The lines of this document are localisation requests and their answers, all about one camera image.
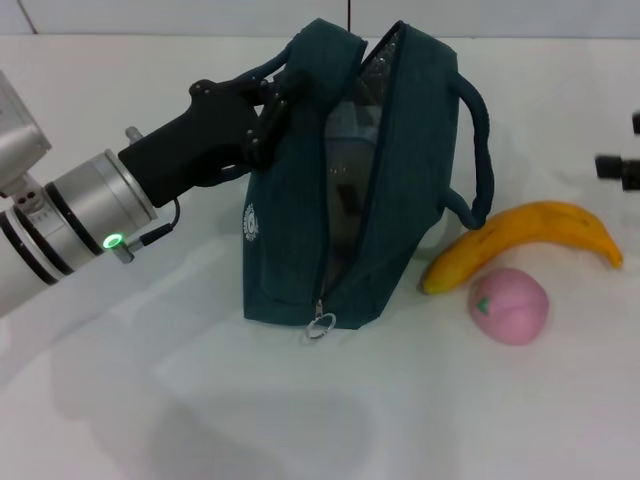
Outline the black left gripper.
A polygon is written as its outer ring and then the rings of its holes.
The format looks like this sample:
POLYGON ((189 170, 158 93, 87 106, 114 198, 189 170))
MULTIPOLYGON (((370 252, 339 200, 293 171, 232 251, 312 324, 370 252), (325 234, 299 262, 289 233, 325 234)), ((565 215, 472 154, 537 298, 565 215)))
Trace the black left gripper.
POLYGON ((199 80, 189 88, 191 103, 183 114, 120 151, 118 158, 155 207, 244 163, 246 141, 248 165, 268 168, 288 129, 289 100, 300 89, 298 74, 278 74, 272 82, 256 77, 199 80), (258 104, 268 105, 257 117, 258 104))

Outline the clear blue-rimmed food container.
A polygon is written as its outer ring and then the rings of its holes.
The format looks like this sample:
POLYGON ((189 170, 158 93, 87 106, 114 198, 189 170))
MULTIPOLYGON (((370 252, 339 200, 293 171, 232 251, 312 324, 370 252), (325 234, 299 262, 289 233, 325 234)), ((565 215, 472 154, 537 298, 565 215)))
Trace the clear blue-rimmed food container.
POLYGON ((330 254, 349 259, 358 237, 382 108, 343 101, 325 128, 330 254))

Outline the yellow banana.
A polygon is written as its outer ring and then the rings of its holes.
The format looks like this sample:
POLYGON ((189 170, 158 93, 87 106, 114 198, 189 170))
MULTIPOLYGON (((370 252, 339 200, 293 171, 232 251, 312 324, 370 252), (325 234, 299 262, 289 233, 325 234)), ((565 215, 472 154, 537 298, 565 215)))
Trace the yellow banana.
POLYGON ((624 256, 604 223, 567 202, 537 201, 500 212, 479 230, 469 230, 442 251, 425 271, 428 295, 451 291, 503 252, 529 243, 553 243, 601 256, 620 269, 624 256))

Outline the teal blue lunch bag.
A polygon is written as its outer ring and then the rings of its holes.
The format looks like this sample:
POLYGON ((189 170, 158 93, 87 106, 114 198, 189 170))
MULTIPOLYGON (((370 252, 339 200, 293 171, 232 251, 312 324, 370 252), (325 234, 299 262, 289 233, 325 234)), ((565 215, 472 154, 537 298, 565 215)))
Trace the teal blue lunch bag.
POLYGON ((445 211, 482 227, 494 197, 489 115, 456 52, 395 23, 374 47, 317 19, 245 78, 303 75, 274 163, 249 177, 243 211, 243 313, 357 329, 384 311, 426 232, 445 211), (330 254, 325 128, 343 101, 382 108, 355 249, 330 254))

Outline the pink peach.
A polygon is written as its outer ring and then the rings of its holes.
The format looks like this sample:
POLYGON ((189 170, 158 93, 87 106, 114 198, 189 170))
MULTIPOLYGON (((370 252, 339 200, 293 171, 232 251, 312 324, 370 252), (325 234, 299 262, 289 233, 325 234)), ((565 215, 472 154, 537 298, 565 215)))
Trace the pink peach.
POLYGON ((492 340, 511 346, 534 341, 546 325, 550 301, 529 274, 493 270, 471 285, 468 310, 474 324, 492 340))

